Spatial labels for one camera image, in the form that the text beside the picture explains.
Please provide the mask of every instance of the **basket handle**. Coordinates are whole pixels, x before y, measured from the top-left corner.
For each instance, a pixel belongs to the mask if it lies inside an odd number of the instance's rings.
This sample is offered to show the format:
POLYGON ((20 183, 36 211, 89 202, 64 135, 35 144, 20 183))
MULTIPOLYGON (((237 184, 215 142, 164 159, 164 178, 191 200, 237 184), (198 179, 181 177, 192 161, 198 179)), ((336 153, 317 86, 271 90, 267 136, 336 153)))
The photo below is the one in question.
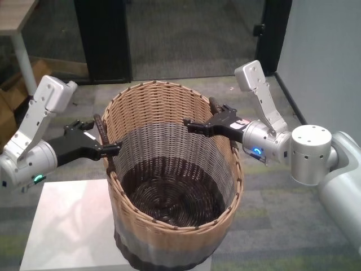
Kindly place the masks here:
MULTIPOLYGON (((106 125, 105 121, 102 120, 102 118, 100 117, 99 114, 94 114, 94 121, 95 121, 95 125, 99 131, 100 138, 102 139, 102 143, 104 145, 110 144, 109 138, 107 135, 107 125, 106 125)), ((111 172, 115 172, 115 164, 114 164, 113 157, 111 155, 108 155, 107 158, 108 158, 107 175, 110 177, 111 172)))

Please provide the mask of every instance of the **basket rim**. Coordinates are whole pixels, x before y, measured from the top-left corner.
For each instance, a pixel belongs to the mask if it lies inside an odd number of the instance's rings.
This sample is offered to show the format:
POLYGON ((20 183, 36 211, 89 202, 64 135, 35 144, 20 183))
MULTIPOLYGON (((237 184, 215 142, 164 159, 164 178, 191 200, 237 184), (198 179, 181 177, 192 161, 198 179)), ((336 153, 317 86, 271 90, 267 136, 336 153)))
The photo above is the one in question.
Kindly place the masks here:
MULTIPOLYGON (((132 89, 138 88, 140 86, 150 86, 153 84, 161 84, 161 85, 167 85, 167 86, 176 86, 178 88, 183 88, 184 90, 190 91, 192 92, 194 95, 198 96, 200 99, 204 100, 206 103, 209 104, 209 99, 205 96, 203 96, 202 94, 200 94, 198 91, 195 91, 193 89, 187 88, 181 84, 176 84, 173 82, 163 82, 163 81, 158 81, 158 80, 153 80, 153 81, 149 81, 149 82, 145 82, 145 83, 139 83, 137 85, 131 86, 121 92, 119 92, 107 105, 107 107, 104 110, 104 114, 102 116, 102 120, 106 121, 106 119, 108 118, 109 112, 110 112, 110 107, 113 105, 113 103, 123 94, 123 93, 127 93, 128 91, 131 91, 132 89)), ((99 142, 101 144, 103 144, 102 139, 99 138, 99 142)), ((232 160, 233 162, 236 164, 236 177, 237 180, 234 180, 234 185, 236 187, 236 193, 235 196, 232 200, 232 203, 225 209, 225 211, 215 220, 208 222, 206 224, 202 224, 200 226, 190 226, 190 227, 177 227, 177 226, 173 226, 170 224, 167 224, 165 222, 162 222, 160 220, 156 220, 155 218, 143 213, 141 210, 137 209, 132 202, 130 201, 130 199, 127 197, 126 193, 124 192, 120 181, 117 177, 117 174, 115 171, 111 171, 108 178, 110 178, 110 181, 108 180, 109 185, 112 186, 112 188, 114 189, 114 191, 117 193, 117 195, 119 196, 119 198, 122 201, 122 204, 126 207, 126 209, 128 209, 129 212, 133 213, 136 215, 137 219, 141 220, 142 222, 144 222, 145 224, 147 224, 150 227, 154 227, 159 231, 162 231, 164 233, 167 234, 195 234, 195 233, 206 233, 210 230, 212 230, 214 227, 216 226, 221 226, 222 224, 224 224, 230 217, 232 217, 242 198, 242 194, 243 194, 243 179, 244 179, 244 175, 243 175, 243 171, 241 168, 241 161, 239 158, 239 150, 237 148, 233 148, 231 146, 229 146, 229 148, 231 149, 232 152, 232 160)), ((108 167, 108 158, 103 158, 103 162, 104 162, 104 166, 107 168, 108 167)))

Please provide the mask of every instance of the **desk leg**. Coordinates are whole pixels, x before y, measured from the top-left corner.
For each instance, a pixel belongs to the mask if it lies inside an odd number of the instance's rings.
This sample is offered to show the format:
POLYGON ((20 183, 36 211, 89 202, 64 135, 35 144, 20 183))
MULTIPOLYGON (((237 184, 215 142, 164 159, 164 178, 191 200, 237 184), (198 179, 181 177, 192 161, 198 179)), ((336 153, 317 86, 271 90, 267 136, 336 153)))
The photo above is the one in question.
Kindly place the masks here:
POLYGON ((21 33, 11 36, 11 41, 15 49, 17 61, 19 62, 21 73, 23 74, 23 78, 25 81, 25 85, 27 86, 28 93, 29 95, 34 95, 37 85, 32 70, 32 66, 30 65, 28 52, 27 49, 25 48, 24 40, 21 33))

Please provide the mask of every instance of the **white wall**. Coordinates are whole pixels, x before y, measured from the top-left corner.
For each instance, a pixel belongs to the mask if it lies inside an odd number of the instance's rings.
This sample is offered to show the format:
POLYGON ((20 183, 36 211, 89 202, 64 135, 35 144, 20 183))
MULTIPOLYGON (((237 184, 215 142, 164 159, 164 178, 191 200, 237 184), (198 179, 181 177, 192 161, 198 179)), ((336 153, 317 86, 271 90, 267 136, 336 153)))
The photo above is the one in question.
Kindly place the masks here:
POLYGON ((361 145, 360 0, 293 0, 278 73, 309 124, 361 145))

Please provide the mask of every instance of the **cylindrical robot joint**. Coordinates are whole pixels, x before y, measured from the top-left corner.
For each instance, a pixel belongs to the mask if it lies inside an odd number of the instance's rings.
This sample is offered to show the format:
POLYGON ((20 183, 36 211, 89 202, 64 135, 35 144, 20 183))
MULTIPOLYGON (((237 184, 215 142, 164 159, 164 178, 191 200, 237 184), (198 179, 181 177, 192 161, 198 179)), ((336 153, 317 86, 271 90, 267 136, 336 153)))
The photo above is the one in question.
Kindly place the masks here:
POLYGON ((291 139, 291 176, 304 185, 317 185, 329 168, 327 160, 331 152, 331 133, 317 125, 295 128, 291 139))

